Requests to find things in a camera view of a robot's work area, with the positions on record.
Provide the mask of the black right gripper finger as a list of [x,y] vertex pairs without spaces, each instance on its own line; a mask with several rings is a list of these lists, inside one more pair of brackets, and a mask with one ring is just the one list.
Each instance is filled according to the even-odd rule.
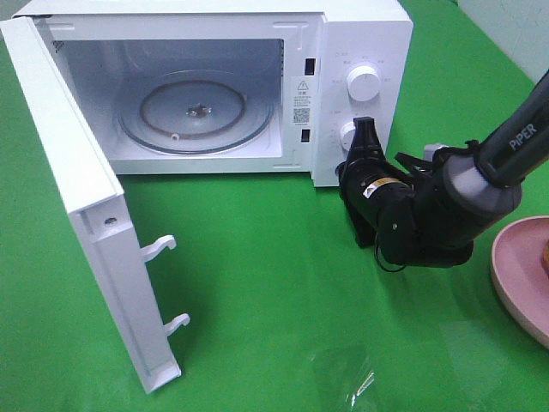
[[381,151],[374,118],[355,119],[355,146],[366,151]]
[[351,150],[370,150],[373,147],[373,118],[354,118],[353,122],[356,130]]

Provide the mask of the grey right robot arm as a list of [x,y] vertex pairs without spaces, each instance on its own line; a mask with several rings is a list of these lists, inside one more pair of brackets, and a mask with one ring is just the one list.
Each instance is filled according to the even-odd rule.
[[452,267],[467,262],[474,239],[514,211],[521,183],[548,159],[548,77],[483,142],[441,147],[422,160],[398,153],[390,164],[371,117],[355,118],[337,173],[359,247],[379,263]]

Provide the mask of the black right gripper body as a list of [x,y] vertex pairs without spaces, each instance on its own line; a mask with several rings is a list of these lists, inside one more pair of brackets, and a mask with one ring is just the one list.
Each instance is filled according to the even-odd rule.
[[352,148],[337,172],[356,243],[361,248],[373,245],[384,211],[410,195],[412,187],[379,148]]

